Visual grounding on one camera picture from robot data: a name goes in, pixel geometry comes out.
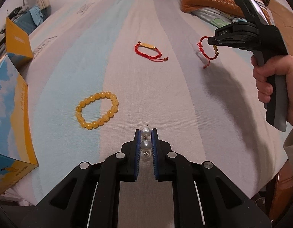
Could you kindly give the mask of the person's right hand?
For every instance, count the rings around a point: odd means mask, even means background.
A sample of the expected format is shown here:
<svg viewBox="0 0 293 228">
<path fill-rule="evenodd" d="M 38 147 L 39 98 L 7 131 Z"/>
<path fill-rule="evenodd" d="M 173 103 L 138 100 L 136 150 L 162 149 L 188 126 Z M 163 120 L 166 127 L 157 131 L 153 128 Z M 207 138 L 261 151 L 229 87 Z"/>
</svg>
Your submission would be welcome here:
<svg viewBox="0 0 293 228">
<path fill-rule="evenodd" d="M 258 66 L 257 59 L 253 56 L 251 57 L 251 63 L 254 66 L 253 77 L 256 80 L 258 99 L 264 104 L 270 101 L 270 96 L 273 93 L 273 87 L 267 82 L 267 78 L 272 75 L 286 77 L 288 91 L 287 121 L 293 126 L 293 56 L 273 57 L 262 67 Z"/>
</svg>

